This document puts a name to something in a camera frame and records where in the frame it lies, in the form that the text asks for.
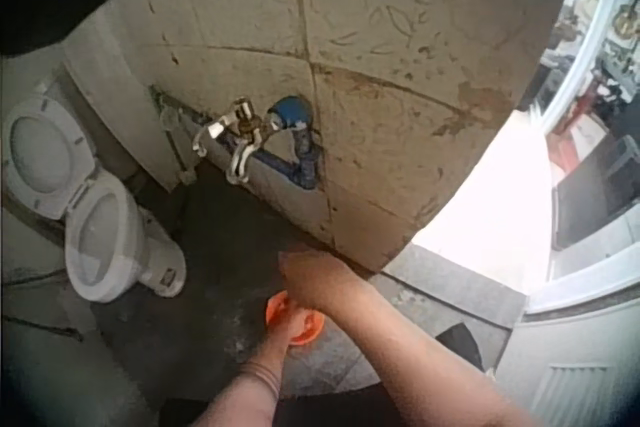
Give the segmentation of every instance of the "hand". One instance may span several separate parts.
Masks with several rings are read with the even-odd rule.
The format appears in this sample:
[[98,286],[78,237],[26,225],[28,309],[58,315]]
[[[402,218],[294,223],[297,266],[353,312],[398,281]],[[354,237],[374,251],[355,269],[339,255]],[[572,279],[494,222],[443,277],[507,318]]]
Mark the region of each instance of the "hand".
[[278,312],[269,326],[269,331],[275,335],[283,335],[287,343],[302,335],[306,328],[309,311],[300,307],[297,302],[289,300],[286,309]]
[[280,253],[280,272],[290,298],[327,314],[352,289],[368,285],[340,259],[317,250]]

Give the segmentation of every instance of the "bracelet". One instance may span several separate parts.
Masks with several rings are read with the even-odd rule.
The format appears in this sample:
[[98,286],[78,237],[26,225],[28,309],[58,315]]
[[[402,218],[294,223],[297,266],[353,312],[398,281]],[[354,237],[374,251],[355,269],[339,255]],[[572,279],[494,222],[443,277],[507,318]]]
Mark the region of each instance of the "bracelet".
[[274,400],[278,401],[280,398],[280,382],[278,382],[277,377],[271,370],[264,365],[249,361],[240,368],[240,372],[259,380],[271,392]]

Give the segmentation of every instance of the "toilet lid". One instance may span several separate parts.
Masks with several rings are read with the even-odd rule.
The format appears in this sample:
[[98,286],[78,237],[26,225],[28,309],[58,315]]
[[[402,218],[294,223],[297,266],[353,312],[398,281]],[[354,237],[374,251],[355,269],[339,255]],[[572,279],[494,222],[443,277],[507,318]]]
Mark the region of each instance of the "toilet lid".
[[34,95],[16,105],[2,131],[4,178],[34,212],[60,219],[96,168],[91,142],[58,102]]

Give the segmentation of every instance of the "forearm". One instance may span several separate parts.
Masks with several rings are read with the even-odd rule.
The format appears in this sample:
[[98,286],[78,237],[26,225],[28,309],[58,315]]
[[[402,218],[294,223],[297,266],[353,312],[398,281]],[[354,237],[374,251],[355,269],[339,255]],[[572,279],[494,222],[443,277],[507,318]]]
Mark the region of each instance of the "forearm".
[[288,343],[284,332],[271,332],[243,366],[241,374],[216,397],[194,425],[270,427]]
[[412,324],[370,285],[358,285],[327,313],[362,350],[412,425],[527,422],[482,373]]

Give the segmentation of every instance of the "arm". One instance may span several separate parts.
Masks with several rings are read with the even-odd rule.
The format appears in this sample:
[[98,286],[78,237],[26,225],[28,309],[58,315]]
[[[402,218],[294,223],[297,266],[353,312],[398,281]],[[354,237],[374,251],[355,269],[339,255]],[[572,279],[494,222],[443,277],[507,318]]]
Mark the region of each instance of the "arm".
[[291,339],[304,329],[306,312],[293,308],[269,330],[240,375],[209,405],[195,427],[271,427],[282,367]]
[[335,257],[287,254],[289,295],[325,312],[362,350],[410,425],[526,426],[481,372],[393,308]]

